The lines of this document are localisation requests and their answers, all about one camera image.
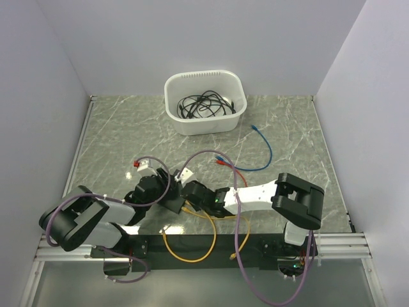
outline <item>white plastic basket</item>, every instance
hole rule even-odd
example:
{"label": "white plastic basket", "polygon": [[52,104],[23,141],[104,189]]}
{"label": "white plastic basket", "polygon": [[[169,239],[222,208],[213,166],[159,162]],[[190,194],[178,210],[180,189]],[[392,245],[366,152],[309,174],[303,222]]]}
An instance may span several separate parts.
{"label": "white plastic basket", "polygon": [[[233,101],[236,113],[192,119],[178,116],[178,102],[182,98],[200,95],[207,90],[216,91],[229,102]],[[233,130],[247,107],[247,100],[242,83],[234,73],[227,70],[207,70],[185,72],[170,77],[165,83],[165,105],[175,130],[184,136],[193,136]]]}

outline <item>cable connector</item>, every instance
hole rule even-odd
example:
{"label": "cable connector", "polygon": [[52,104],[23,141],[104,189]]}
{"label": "cable connector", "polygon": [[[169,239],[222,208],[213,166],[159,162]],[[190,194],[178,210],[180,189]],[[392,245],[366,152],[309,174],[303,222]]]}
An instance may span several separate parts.
{"label": "cable connector", "polygon": [[219,155],[216,155],[215,158],[216,158],[218,161],[222,161],[222,162],[226,163],[226,161],[225,161],[221,156],[219,156]]}

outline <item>black cable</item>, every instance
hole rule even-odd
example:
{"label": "black cable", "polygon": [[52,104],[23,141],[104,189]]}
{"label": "black cable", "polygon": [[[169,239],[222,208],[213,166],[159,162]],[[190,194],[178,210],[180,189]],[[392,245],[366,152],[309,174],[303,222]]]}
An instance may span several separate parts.
{"label": "black cable", "polygon": [[179,100],[176,112],[180,118],[203,118],[202,113],[209,111],[211,114],[206,118],[216,116],[221,111],[223,115],[228,115],[228,110],[231,114],[235,114],[235,103],[232,101],[229,104],[220,94],[216,91],[208,90],[202,95],[191,95]]}

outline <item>marble tabletop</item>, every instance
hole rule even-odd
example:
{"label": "marble tabletop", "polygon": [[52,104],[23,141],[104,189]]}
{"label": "marble tabletop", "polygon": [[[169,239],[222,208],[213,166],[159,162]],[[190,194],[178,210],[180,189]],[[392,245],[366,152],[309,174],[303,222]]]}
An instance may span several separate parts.
{"label": "marble tabletop", "polygon": [[[94,193],[122,199],[134,189],[139,175],[133,161],[142,155],[162,159],[171,172],[189,156],[203,149],[226,153],[243,168],[261,167],[268,161],[268,147],[255,125],[269,140],[273,161],[263,171],[243,172],[249,185],[275,180],[287,172],[325,190],[321,232],[351,232],[336,174],[328,154],[311,96],[248,96],[247,110],[229,132],[182,136],[173,129],[165,112],[163,96],[99,96],[92,101],[72,186],[85,185]],[[215,163],[213,154],[196,157],[188,165],[197,179],[210,189],[232,186],[226,166]],[[273,210],[244,212],[252,233],[281,233],[285,218]],[[218,233],[233,233],[234,221],[218,221]],[[205,219],[179,215],[154,205],[130,233],[212,233]],[[245,224],[240,225],[245,232]]]}

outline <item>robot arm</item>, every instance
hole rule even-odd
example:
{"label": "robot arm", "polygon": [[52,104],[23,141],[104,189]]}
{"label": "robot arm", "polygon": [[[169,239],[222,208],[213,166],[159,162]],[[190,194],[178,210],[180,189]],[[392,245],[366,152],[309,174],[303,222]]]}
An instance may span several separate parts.
{"label": "robot arm", "polygon": [[[288,244],[301,246],[309,230],[321,228],[324,190],[317,185],[288,173],[281,173],[277,180],[254,187],[237,190],[242,202],[241,212],[275,210],[288,222],[284,240]],[[289,198],[295,193],[295,199]],[[233,188],[207,189],[197,181],[189,182],[182,196],[193,206],[217,217],[232,216],[238,212]]]}
{"label": "robot arm", "polygon": [[[143,204],[156,200],[167,185],[167,174],[162,169],[153,169],[149,161],[138,165],[138,173],[142,178],[135,190],[125,196],[125,201]],[[175,213],[179,213],[185,200],[196,210],[204,210],[211,216],[233,216],[238,212],[233,188],[212,191],[198,182],[188,169],[183,174],[177,171],[171,180],[171,188],[159,204]],[[84,193],[91,191],[79,186],[63,200]],[[289,195],[293,193],[295,199],[291,200]],[[241,212],[275,210],[284,216],[288,220],[284,230],[286,243],[301,246],[309,230],[321,227],[324,191],[296,176],[281,173],[277,180],[267,184],[238,189],[238,195],[242,202]],[[39,224],[44,230],[59,204],[40,218]],[[51,237],[65,251],[71,251],[81,244],[115,249],[126,244],[128,239],[128,234],[120,225],[135,225],[145,217],[147,210],[149,207],[131,207],[101,198],[78,198],[57,215]]]}

